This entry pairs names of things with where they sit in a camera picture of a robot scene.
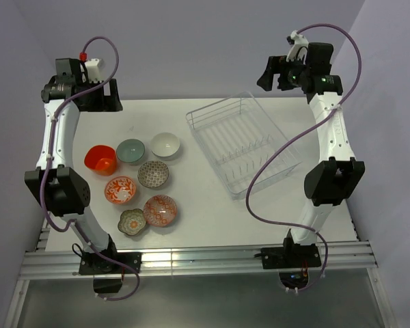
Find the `grey-green ceramic bowl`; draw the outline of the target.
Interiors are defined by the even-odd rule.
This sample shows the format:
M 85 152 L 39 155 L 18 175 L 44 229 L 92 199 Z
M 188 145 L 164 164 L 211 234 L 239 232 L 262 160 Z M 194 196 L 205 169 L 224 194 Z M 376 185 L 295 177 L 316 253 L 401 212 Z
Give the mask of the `grey-green ceramic bowl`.
M 138 162 L 145 154 L 146 148 L 138 139 L 126 139 L 116 148 L 116 156 L 123 163 L 132 164 Z

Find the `orange floral ceramic bowl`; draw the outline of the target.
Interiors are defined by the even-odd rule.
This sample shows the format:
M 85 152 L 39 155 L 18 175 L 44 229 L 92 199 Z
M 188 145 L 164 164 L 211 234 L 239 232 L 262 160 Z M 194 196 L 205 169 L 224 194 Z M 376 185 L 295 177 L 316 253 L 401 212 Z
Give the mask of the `orange floral ceramic bowl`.
M 105 198 L 112 204 L 125 204 L 133 199 L 137 186 L 128 176 L 117 176 L 111 179 L 104 189 Z

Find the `brown patterned ceramic bowl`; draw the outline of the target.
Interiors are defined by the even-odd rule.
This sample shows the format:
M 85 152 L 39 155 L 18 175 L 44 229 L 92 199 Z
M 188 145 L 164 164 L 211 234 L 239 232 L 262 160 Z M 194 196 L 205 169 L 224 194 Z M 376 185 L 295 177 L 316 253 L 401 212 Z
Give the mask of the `brown patterned ceramic bowl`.
M 139 183 L 149 189 L 158 188 L 169 178 L 169 168 L 162 161 L 147 161 L 137 172 Z

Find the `orange geometric blue bowl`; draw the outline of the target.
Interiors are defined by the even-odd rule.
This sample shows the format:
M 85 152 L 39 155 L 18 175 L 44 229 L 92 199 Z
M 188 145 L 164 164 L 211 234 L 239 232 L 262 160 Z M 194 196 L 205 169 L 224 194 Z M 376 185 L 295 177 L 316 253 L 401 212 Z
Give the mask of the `orange geometric blue bowl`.
M 155 227 L 168 226 L 178 213 L 175 201 L 167 195 L 152 196 L 143 207 L 147 224 Z

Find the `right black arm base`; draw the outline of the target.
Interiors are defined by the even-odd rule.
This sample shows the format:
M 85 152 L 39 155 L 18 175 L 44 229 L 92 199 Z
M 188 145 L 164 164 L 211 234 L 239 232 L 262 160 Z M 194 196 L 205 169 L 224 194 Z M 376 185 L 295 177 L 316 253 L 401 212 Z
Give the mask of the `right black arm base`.
M 255 258 L 260 258 L 264 270 L 293 269 L 293 271 L 279 272 L 280 282 L 287 288 L 304 288 L 309 283 L 309 268 L 321 267 L 321 259 L 316 246 L 303 246 L 297 250 L 296 246 L 263 247 Z

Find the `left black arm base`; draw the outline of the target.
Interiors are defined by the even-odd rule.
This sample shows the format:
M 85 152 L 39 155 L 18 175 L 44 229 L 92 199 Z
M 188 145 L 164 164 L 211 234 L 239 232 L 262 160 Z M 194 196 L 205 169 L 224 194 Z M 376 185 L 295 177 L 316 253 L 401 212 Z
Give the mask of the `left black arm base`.
M 114 260 L 121 262 L 140 272 L 141 253 L 120 252 Z M 79 275 L 93 277 L 93 289 L 97 294 L 115 294 L 123 285 L 123 275 L 130 273 L 124 267 L 102 259 L 94 253 L 83 253 L 79 265 Z

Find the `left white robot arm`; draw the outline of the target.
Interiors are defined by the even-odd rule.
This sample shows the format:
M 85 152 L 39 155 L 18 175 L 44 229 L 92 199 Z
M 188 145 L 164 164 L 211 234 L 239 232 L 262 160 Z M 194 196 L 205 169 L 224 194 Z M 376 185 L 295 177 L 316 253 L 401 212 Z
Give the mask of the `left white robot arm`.
M 90 208 L 90 187 L 73 168 L 72 147 L 83 112 L 123 109 L 115 79 L 103 80 L 99 59 L 56 59 L 56 74 L 41 91 L 45 128 L 36 168 L 26 171 L 25 184 L 58 232 L 72 230 L 82 243 L 81 259 L 104 273 L 120 263 L 110 235 Z

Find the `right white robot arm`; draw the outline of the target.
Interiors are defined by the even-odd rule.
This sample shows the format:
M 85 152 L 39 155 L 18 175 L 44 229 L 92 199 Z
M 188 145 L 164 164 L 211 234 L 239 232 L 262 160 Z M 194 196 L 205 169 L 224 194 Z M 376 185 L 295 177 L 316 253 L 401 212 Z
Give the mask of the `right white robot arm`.
M 265 91 L 271 90 L 273 79 L 277 79 L 279 90 L 301 89 L 315 118 L 319 160 L 304 179 L 306 203 L 300 222 L 289 231 L 293 243 L 282 250 L 283 261 L 292 267 L 305 259 L 303 246 L 318 240 L 329 214 L 351 196 L 365 172 L 365 164 L 355 158 L 347 136 L 342 82 L 331 74 L 332 54 L 332 44 L 312 42 L 298 46 L 292 59 L 270 56 L 257 81 Z

